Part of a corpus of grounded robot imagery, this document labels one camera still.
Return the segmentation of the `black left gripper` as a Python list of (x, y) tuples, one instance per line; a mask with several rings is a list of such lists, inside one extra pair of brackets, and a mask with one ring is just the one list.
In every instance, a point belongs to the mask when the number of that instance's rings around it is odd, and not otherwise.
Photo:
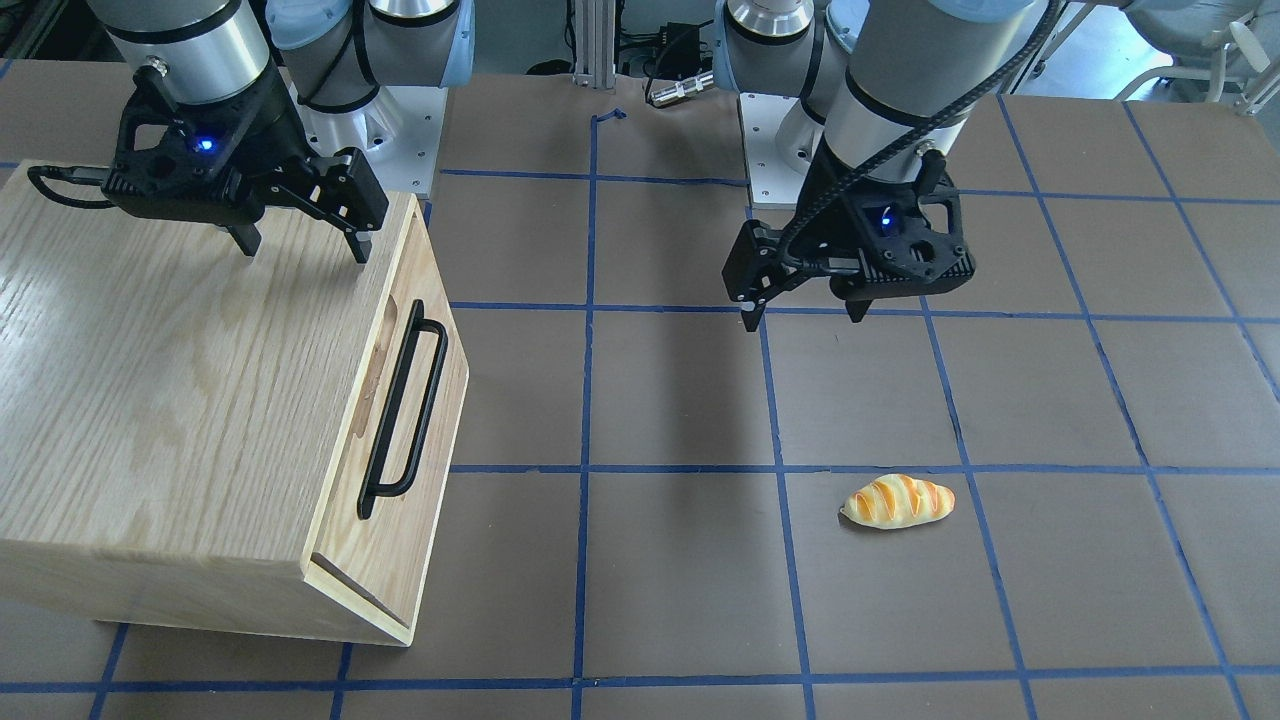
[[(874, 300), (947, 293), (977, 272), (945, 155), (928, 149), (920, 160), (908, 182), (856, 181), (795, 236), (795, 258), (828, 278), (854, 324)], [(801, 272), (782, 260), (782, 236), (764, 222), (745, 220), (721, 272), (749, 333), (758, 331), (771, 300), (801, 284)]]

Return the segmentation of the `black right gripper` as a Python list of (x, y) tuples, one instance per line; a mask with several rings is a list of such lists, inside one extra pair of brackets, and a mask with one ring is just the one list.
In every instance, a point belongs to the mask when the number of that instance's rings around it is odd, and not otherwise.
[(133, 74), (102, 195), (146, 219), (206, 223), (255, 258), (266, 208), (300, 209), (344, 236), (357, 264), (389, 199), (366, 154), (316, 156), (276, 63), (228, 99), (183, 104), (154, 64)]

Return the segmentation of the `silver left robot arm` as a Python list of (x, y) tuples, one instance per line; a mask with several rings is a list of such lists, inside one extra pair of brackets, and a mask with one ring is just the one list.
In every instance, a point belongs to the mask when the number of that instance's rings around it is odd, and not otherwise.
[(1222, 102), (995, 95), (1028, 1), (873, 1), (815, 110), (791, 222), (744, 224), (723, 269), (754, 332), (826, 281), (884, 300), (1106, 322), (1277, 320), (1277, 154)]

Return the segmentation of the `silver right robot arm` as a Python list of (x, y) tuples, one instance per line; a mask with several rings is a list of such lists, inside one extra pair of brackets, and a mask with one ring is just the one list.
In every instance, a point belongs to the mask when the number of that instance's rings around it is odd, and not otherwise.
[(471, 1), (92, 1), (132, 69), (99, 209), (219, 227), (257, 252), (269, 208), (335, 227), (357, 263), (407, 135), (390, 90), (466, 85)]

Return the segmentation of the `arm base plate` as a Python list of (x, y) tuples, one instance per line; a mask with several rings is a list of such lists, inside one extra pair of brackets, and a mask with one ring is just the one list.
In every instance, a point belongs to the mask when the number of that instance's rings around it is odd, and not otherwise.
[(298, 113), (319, 154), (361, 149), (385, 191), (429, 200), (449, 95), (447, 88), (392, 86), (353, 111), (334, 114), (300, 105)]
[(790, 96), (741, 94), (739, 110), (751, 204), (795, 209), (822, 126)]

